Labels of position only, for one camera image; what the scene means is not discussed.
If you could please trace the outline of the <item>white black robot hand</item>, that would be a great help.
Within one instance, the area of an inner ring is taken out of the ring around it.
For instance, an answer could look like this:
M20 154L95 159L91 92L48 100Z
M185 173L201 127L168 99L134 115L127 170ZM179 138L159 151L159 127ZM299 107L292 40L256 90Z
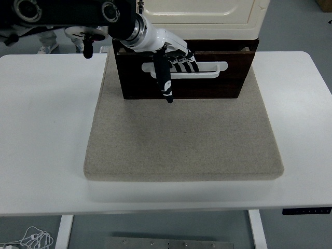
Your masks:
M141 14L135 17L132 34L121 43L135 52L153 57L157 84L168 103L173 102L170 68L174 66L177 72L181 72L180 65L183 65L188 73L199 71L194 53L183 39L166 29L156 28Z

